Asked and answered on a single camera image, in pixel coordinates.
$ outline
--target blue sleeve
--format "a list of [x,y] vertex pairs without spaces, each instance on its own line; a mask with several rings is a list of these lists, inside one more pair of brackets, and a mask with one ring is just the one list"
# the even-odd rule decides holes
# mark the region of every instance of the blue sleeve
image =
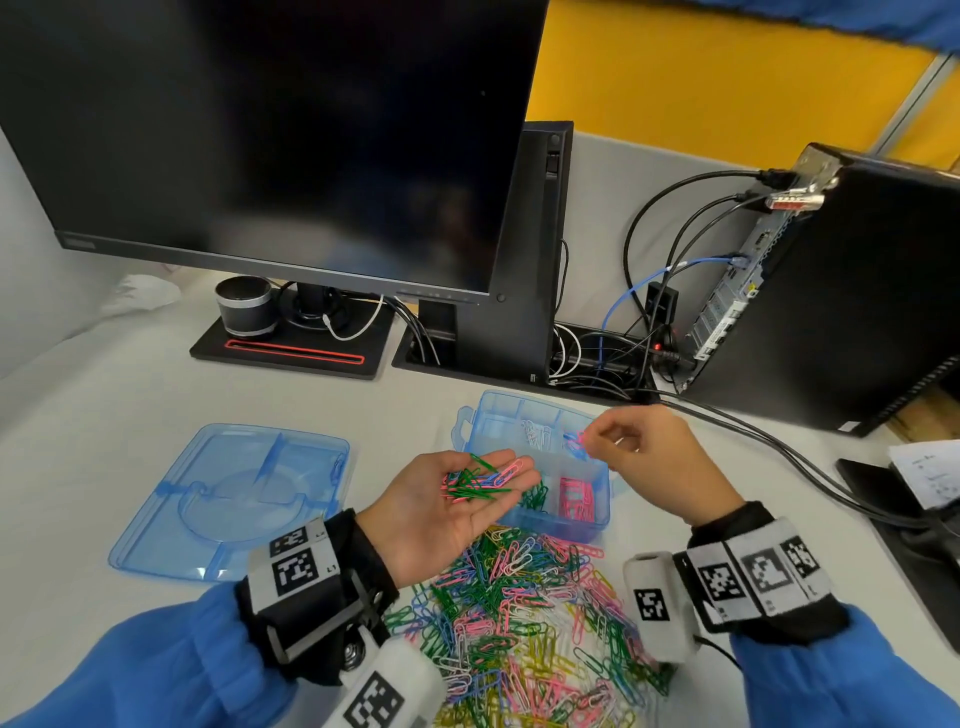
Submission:
[[269,726],[297,685],[266,669],[233,585],[110,629],[73,673],[7,728]]
[[753,728],[960,726],[960,708],[894,654],[876,625],[851,625],[809,647],[733,636]]

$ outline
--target person's right hand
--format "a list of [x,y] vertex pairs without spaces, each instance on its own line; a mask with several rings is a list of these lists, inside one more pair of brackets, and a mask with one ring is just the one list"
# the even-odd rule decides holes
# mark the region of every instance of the person's right hand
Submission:
[[662,404],[607,410],[584,431],[584,448],[641,496],[690,525],[715,521],[744,504],[686,421]]

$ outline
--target white desk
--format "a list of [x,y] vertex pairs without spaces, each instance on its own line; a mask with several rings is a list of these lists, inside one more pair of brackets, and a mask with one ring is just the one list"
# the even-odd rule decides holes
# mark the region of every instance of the white desk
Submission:
[[[360,509],[414,455],[436,448],[457,409],[476,405],[488,388],[391,367],[399,321],[375,382],[196,361],[188,349],[217,316],[215,280],[191,272],[180,280],[188,283],[182,302],[106,322],[0,381],[0,720],[54,688],[117,621],[203,588],[107,564],[117,537],[200,427],[269,425],[349,440],[347,505]],[[857,441],[756,422],[828,470],[837,457],[883,463],[893,442],[882,431]],[[744,497],[790,516],[840,598],[864,608],[905,660],[960,699],[956,656],[869,525],[771,450],[692,425]],[[604,572],[622,593],[625,558],[679,549],[687,535],[679,520],[623,493],[602,544]],[[745,723],[739,676],[709,650],[684,668],[660,710],[667,725],[699,724],[698,714],[715,725]]]

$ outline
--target blue plastic box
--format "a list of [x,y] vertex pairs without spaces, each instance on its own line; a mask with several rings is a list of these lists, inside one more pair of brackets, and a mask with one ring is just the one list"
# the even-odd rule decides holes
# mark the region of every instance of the blue plastic box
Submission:
[[343,503],[346,440],[254,425],[207,425],[110,551],[116,569],[238,581],[247,554]]
[[[500,523],[589,544],[610,524],[610,471],[605,463],[578,453],[564,435],[573,437],[592,421],[590,415],[550,402],[489,391],[484,393],[476,410],[460,408],[450,439],[457,450],[482,455],[510,448],[517,455],[530,455],[537,463],[543,484],[549,489],[545,512],[516,506],[500,519]],[[468,439],[463,435],[466,424],[472,424]],[[590,483],[593,488],[593,522],[558,515],[562,477]]]

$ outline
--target computer case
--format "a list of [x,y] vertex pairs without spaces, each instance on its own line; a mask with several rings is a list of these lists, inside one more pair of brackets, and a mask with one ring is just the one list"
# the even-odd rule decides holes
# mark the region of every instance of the computer case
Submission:
[[862,436],[960,362],[960,177],[810,144],[682,351],[693,400]]

